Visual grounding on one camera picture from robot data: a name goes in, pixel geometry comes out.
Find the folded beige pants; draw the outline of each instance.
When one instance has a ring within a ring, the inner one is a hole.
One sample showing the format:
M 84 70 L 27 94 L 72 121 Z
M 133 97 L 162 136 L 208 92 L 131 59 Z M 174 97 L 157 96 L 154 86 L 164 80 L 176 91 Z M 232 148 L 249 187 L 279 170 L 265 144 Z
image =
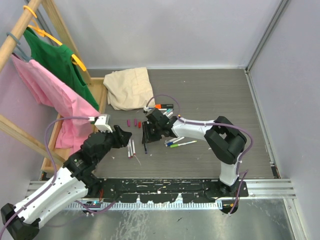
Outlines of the folded beige pants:
M 115 110 L 141 109 L 154 96 L 146 67 L 115 71 L 104 76 L 108 104 Z M 155 105 L 153 99 L 149 107 Z

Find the orange marker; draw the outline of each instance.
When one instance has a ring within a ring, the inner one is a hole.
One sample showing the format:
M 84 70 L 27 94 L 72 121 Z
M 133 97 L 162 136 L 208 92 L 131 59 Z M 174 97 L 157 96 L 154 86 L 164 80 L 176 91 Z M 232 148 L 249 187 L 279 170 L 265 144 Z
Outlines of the orange marker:
M 157 109 L 173 109 L 174 105 L 173 104 L 156 104 L 154 107 Z

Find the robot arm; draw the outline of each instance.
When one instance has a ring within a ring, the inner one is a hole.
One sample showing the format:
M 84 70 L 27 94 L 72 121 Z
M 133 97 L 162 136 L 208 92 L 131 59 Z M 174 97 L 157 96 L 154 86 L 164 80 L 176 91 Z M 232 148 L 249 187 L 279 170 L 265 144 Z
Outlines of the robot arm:
M 237 129 L 212 123 L 232 123 L 224 116 L 216 120 L 196 121 L 174 116 L 168 118 L 157 108 L 146 113 L 148 121 L 142 123 L 142 143 L 151 143 L 164 137 L 189 137 L 206 141 L 221 162 L 220 190 L 233 193 L 238 186 L 239 156 L 244 151 L 246 137 Z
M 100 131 L 90 134 L 81 149 L 64 162 L 63 167 L 56 174 L 54 184 L 52 184 L 52 177 L 28 198 L 16 205 L 7 203 L 1 208 L 3 224 L 19 209 L 24 208 L 7 227 L 13 239 L 33 239 L 39 229 L 67 205 L 87 195 L 95 196 L 101 189 L 101 183 L 92 171 L 111 148 L 127 146 L 132 136 L 130 132 L 123 131 L 118 125 L 111 129 L 105 124 L 105 120 L 105 116 L 95 119 L 95 125 Z M 24 207 L 48 185 L 52 186 L 31 205 Z

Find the gray wood-grain floor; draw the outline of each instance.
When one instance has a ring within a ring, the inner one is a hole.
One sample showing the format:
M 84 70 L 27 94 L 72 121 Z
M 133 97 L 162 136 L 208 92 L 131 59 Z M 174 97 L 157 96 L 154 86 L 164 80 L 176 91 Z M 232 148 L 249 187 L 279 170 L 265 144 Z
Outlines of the gray wood-grain floor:
M 111 70 L 92 70 L 93 77 L 101 77 Z M 181 105 L 181 115 L 190 120 L 214 120 L 227 117 L 234 125 L 251 132 L 254 145 L 242 159 L 241 171 L 249 169 L 248 178 L 273 178 L 253 99 L 245 73 L 241 69 L 152 69 L 148 70 L 153 93 L 175 97 Z M 156 103 L 173 103 L 159 97 Z M 147 145 L 145 154 L 141 144 L 142 129 L 134 127 L 134 118 L 144 121 L 141 109 L 114 110 L 107 105 L 110 124 L 120 125 L 132 132 L 136 158 L 128 159 L 126 148 L 112 149 L 99 163 L 95 175 L 109 178 L 217 178 L 220 162 L 204 141 L 167 148 L 164 140 Z

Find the marker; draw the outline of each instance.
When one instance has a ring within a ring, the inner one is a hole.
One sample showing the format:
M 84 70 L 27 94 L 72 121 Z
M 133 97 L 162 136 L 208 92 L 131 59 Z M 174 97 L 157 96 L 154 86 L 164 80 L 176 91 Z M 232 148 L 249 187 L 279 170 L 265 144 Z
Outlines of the marker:
M 168 142 L 165 146 L 166 146 L 166 147 L 169 147 L 169 146 L 171 146 L 171 145 L 173 145 L 173 144 L 181 141 L 181 140 L 184 139 L 184 138 L 185 138 L 184 136 L 178 137 L 176 140 L 174 140 L 174 141 L 172 141 L 172 142 Z
M 154 107 L 157 109 L 173 109 L 174 105 L 173 104 L 156 104 Z
M 179 137 L 175 137 L 175 138 L 172 138 L 170 140 L 164 141 L 164 144 L 171 143 L 171 142 L 173 142 L 174 140 L 177 140 L 177 139 L 179 139 Z
M 149 109 L 154 109 L 154 108 L 156 108 L 156 109 L 158 109 L 160 111 L 167 111 L 168 110 L 168 108 L 149 107 Z
M 167 117 L 170 118 L 173 114 L 174 114 L 174 112 L 172 111 L 167 115 Z
M 166 112 L 163 113 L 163 115 L 168 116 L 168 114 L 170 114 L 173 111 L 174 111 L 173 109 L 169 108 Z
M 131 145 L 131 139 L 129 139 L 129 150 L 130 150 L 130 158 L 134 155 L 132 152 L 132 145 Z
M 129 144 L 126 146 L 126 149 L 128 150 L 128 159 L 129 159 L 129 158 L 131 158 L 131 156 L 130 156 L 130 146 L 129 146 Z
M 176 147 L 179 147 L 179 146 L 183 146 L 183 145 L 187 145 L 187 144 L 193 144 L 193 143 L 196 143 L 197 140 L 194 140 L 194 141 L 189 141 L 189 142 L 185 142 L 185 143 L 180 143 L 180 144 L 173 144 L 170 146 L 170 148 L 176 148 Z
M 146 144 L 146 143 L 144 144 L 144 153 L 145 153 L 145 154 L 148 154 L 148 151 L 147 151 L 147 144 Z
M 136 155 L 135 142 L 133 140 L 132 140 L 132 150 L 133 150 L 133 155 Z

